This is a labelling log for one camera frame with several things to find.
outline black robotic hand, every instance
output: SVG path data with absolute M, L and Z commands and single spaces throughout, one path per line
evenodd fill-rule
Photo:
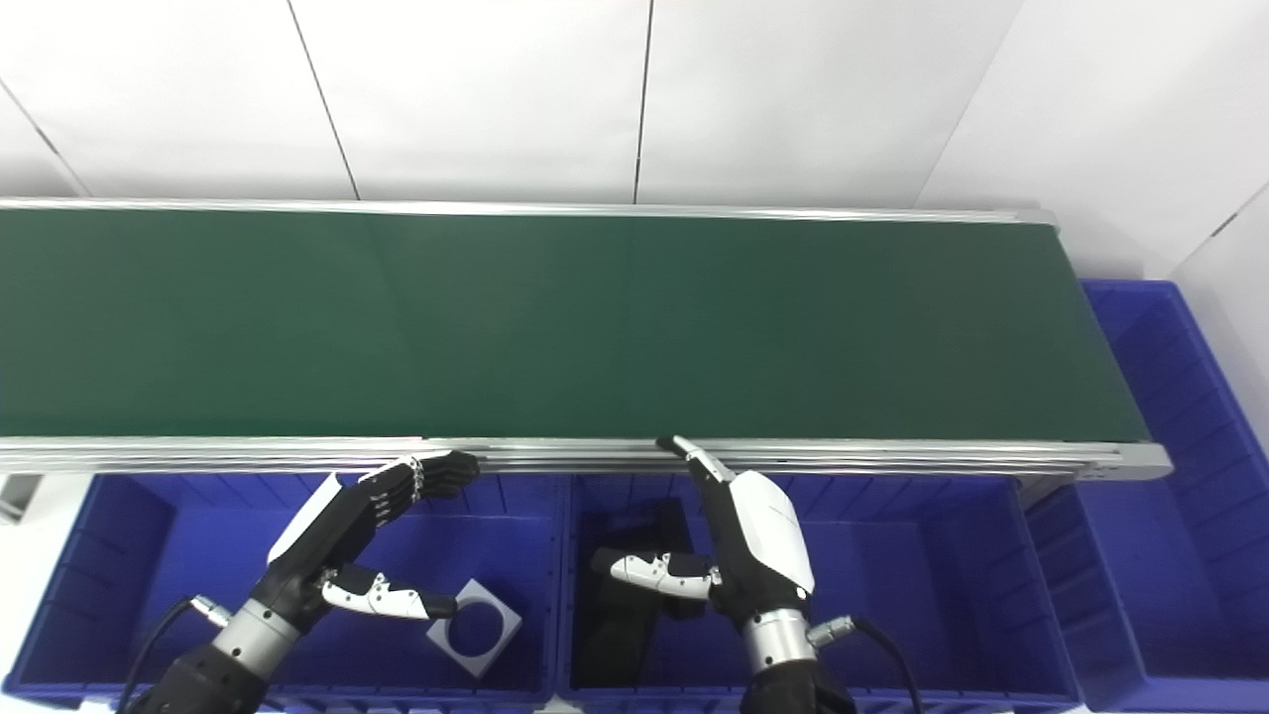
M 424 498 L 453 498 L 480 474 L 468 454 L 404 457 L 343 487 L 331 474 L 269 552 L 264 576 L 220 635 L 178 658 L 127 714 L 249 714 L 269 677 L 331 607 L 414 620 L 452 618 L 449 595 L 425 592 L 353 561 L 381 526 Z
M 807 626 L 815 576 L 788 496 L 758 472 L 736 474 L 683 438 L 657 446 L 688 463 L 717 563 L 699 555 L 599 550 L 591 567 L 656 592 L 708 599 L 741 632 L 754 678 L 742 714 L 853 714 L 850 696 L 816 651 L 850 632 L 849 619 Z

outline white robotic hand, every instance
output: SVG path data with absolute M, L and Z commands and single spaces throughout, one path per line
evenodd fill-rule
M 808 628 L 815 574 L 788 496 L 765 476 L 736 474 L 683 438 L 657 445 L 687 460 L 717 564 L 700 555 L 600 549 L 591 567 L 662 595 L 709 600 L 730 618 L 754 672 L 741 714 L 854 713 L 850 696 L 817 662 L 817 649 L 850 632 L 850 620 Z

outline cable connector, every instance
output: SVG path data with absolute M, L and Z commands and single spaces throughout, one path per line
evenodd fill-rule
M 207 597 L 206 595 L 195 595 L 194 597 L 190 597 L 189 606 L 206 618 L 208 623 L 222 630 L 230 624 L 230 618 L 233 616 L 232 613 L 221 607 L 214 600 Z
M 850 615 L 843 615 L 811 628 L 806 632 L 806 639 L 811 647 L 824 649 L 853 632 L 855 632 L 855 621 L 850 619 Z

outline robotic finger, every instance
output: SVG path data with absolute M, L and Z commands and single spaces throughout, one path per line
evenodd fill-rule
M 439 595 L 392 583 L 387 576 L 348 564 L 322 585 L 322 599 L 335 607 L 407 620 L 440 620 L 453 618 L 458 601 Z
M 687 553 L 623 553 L 600 548 L 590 567 L 623 583 L 684 600 L 709 600 L 709 590 L 722 582 L 708 558 Z

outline black object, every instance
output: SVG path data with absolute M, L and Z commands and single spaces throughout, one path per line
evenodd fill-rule
M 253 714 L 268 689 L 268 682 L 208 643 L 173 662 L 159 684 L 141 695 L 133 711 Z
M 657 501 L 650 510 L 647 525 L 608 533 L 603 543 L 582 544 L 579 558 L 593 555 L 577 564 L 579 605 L 574 629 L 572 686 L 632 687 L 638 685 L 643 656 L 656 620 L 661 613 L 674 619 L 704 614 L 704 602 L 665 597 L 608 577 L 608 569 L 595 571 L 596 559 L 608 566 L 621 555 L 643 552 L 650 557 L 662 553 L 690 553 L 692 538 L 683 502 L 678 498 Z M 609 528 L 586 529 L 605 533 Z
M 128 678 L 123 681 L 123 692 L 119 694 L 119 708 L 115 711 L 127 711 L 128 703 L 132 700 L 132 692 L 137 689 L 137 680 L 141 677 L 141 666 L 145 665 L 147 657 L 150 657 L 150 651 L 154 649 L 155 643 L 162 637 L 168 628 L 180 618 L 181 613 L 193 607 L 193 596 L 185 596 L 171 604 L 171 607 L 159 618 L 154 629 L 146 635 L 145 642 L 141 643 L 141 649 L 137 652 L 137 657 L 132 661 L 132 666 L 128 668 Z
M 740 714 L 855 714 L 855 703 L 815 659 L 786 662 L 754 675 Z

